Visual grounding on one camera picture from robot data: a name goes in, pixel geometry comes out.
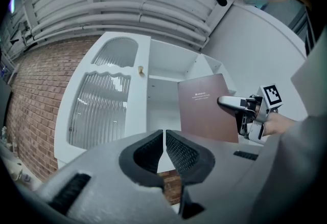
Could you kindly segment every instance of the brick wall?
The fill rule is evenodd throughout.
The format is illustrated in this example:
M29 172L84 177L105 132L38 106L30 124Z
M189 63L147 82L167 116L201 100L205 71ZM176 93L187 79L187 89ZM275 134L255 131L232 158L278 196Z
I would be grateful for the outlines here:
M63 40L19 60L11 83L8 137L16 137L19 158L42 181L57 170L54 134L60 101L75 68L98 38Z
M165 183L165 198L171 205L180 203L182 182L177 170L166 171L158 174Z

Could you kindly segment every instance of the cabinet door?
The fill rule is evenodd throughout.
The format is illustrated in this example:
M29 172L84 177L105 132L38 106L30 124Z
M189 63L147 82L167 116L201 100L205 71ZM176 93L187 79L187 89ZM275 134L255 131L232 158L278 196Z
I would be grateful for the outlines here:
M84 56L58 112L59 167L101 143L146 131L150 41L147 36L106 32Z

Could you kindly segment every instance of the glass panel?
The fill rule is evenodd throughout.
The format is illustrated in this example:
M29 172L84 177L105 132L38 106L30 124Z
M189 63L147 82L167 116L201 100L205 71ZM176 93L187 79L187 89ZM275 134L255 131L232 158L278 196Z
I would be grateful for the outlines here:
M130 38L114 38L104 44L92 64L101 66L134 66L138 44Z
M129 84L129 76L85 76L69 129L71 145L90 149L124 137Z

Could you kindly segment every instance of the white cabinet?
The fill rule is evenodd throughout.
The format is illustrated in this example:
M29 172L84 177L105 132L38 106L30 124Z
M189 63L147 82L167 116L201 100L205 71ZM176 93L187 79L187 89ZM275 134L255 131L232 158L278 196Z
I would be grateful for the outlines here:
M106 32L76 68L61 101L58 167L101 143L156 129L181 130L178 82L216 73L234 94L226 69L214 59L148 36ZM165 152L158 172L172 169Z

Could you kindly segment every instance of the brown folder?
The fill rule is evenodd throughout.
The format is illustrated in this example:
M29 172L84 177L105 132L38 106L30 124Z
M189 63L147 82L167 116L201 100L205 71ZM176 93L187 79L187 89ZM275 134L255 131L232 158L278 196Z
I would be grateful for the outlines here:
M220 96L230 96L222 74L179 82L181 131L238 143L235 113L217 104Z

